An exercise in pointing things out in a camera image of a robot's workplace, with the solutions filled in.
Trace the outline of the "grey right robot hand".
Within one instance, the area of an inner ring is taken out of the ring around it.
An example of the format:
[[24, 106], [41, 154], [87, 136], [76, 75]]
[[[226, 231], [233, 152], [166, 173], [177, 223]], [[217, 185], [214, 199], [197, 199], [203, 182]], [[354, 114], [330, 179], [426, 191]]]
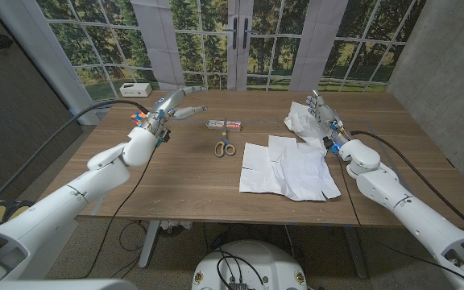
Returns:
[[322, 140], [327, 150], [338, 151], [350, 141], [350, 136], [344, 129], [337, 111], [325, 104], [323, 97], [316, 89], [313, 90], [312, 95], [307, 96], [306, 104], [308, 112], [316, 119], [318, 128], [324, 135]]

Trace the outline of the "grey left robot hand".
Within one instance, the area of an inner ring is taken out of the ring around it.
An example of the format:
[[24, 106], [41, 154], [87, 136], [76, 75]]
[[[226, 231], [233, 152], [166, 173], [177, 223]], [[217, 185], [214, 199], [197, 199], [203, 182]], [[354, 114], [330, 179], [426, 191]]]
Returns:
[[153, 105], [152, 110], [147, 113], [140, 127], [158, 136], [160, 131], [164, 128], [165, 122], [170, 118], [181, 120], [205, 111], [207, 109], [206, 106], [176, 109], [189, 94], [202, 92], [204, 90], [205, 88], [200, 86], [189, 86], [170, 92]]

